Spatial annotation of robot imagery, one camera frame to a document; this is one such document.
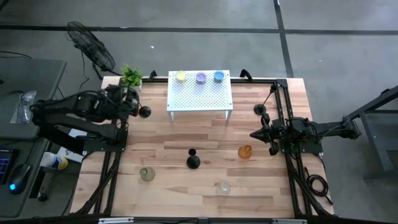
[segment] electric fan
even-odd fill
[[[96,66],[98,66],[101,71],[120,75],[113,71],[115,62],[112,55],[106,50],[104,43],[99,41],[93,33],[83,26],[83,24],[77,21],[68,22],[68,35],[73,41],[74,46],[81,50],[93,62],[93,68],[100,80],[102,80],[103,77],[100,75]]]

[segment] clear glass cup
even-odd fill
[[[216,191],[220,195],[228,195],[231,191],[231,186],[227,181],[221,180],[216,184]]]

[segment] bottle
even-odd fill
[[[143,181],[150,182],[155,178],[155,170],[150,167],[145,167],[139,171],[139,175]]]
[[[43,154],[42,160],[40,161],[40,166],[63,170],[68,166],[68,160],[63,156],[51,152],[45,152]]]
[[[190,149],[188,153],[190,155],[187,159],[188,168],[197,169],[200,166],[200,159],[196,156],[197,151],[195,149]]]

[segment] table leg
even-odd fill
[[[167,112],[171,121],[174,121],[174,112]]]
[[[232,110],[225,111],[225,120],[229,121],[231,117]]]

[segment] plastic bag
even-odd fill
[[[11,118],[11,124],[29,124],[30,122],[30,106],[36,97],[36,91],[23,93],[19,96],[18,104]]]

